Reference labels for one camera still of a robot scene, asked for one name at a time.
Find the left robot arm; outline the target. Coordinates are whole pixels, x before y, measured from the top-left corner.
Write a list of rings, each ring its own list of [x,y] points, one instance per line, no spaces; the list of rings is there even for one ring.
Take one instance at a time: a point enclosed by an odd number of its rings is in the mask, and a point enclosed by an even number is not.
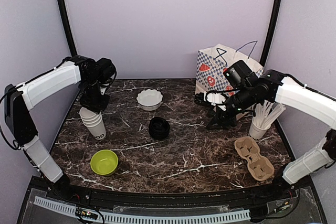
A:
[[[16,86],[9,84],[1,97],[4,103],[4,120],[14,140],[8,146],[23,150],[27,158],[51,183],[54,193],[63,201],[74,197],[69,177],[57,165],[39,138],[30,111],[41,101],[58,91],[78,85],[82,91],[80,117],[96,139],[106,136],[102,111],[109,104],[106,91],[117,76],[110,59],[98,61],[84,56],[66,57],[53,69]]]

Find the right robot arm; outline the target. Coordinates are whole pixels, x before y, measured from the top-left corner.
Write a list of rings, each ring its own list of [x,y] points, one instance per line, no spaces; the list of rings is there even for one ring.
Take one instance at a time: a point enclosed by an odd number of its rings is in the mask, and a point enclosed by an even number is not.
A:
[[[229,68],[224,73],[234,88],[235,94],[227,97],[225,91],[203,93],[205,103],[216,107],[209,126],[227,128],[236,125],[236,115],[244,113],[255,104],[264,101],[277,102],[302,111],[325,123],[330,130],[311,150],[295,161],[283,166],[268,188],[273,200],[287,193],[290,185],[335,163],[335,98],[312,89],[292,75],[268,70],[258,77],[253,71]]]

